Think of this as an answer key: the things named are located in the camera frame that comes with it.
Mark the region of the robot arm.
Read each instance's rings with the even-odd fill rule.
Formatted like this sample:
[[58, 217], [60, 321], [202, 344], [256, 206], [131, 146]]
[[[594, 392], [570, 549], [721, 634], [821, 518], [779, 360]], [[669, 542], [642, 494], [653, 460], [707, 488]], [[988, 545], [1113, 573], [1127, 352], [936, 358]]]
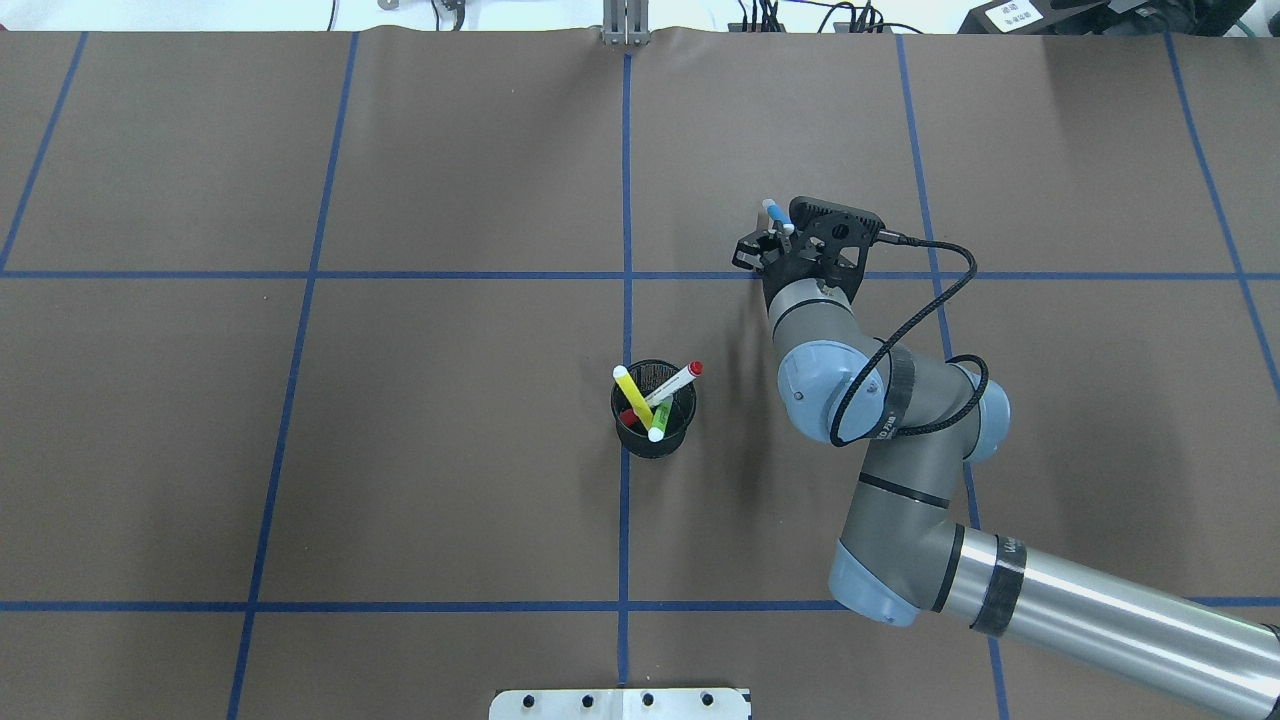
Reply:
[[902, 337], [968, 284], [977, 261], [890, 337], [869, 336], [852, 301], [861, 268], [852, 247], [937, 249], [933, 241], [851, 220], [754, 231], [733, 264], [760, 281], [792, 425], [835, 447], [867, 442], [835, 546], [829, 592], [891, 626], [923, 612], [1059, 653], [1230, 719], [1277, 716], [1277, 628], [1111, 577], [955, 521], [963, 466], [991, 457], [1009, 432], [1010, 402], [983, 361], [941, 361]]

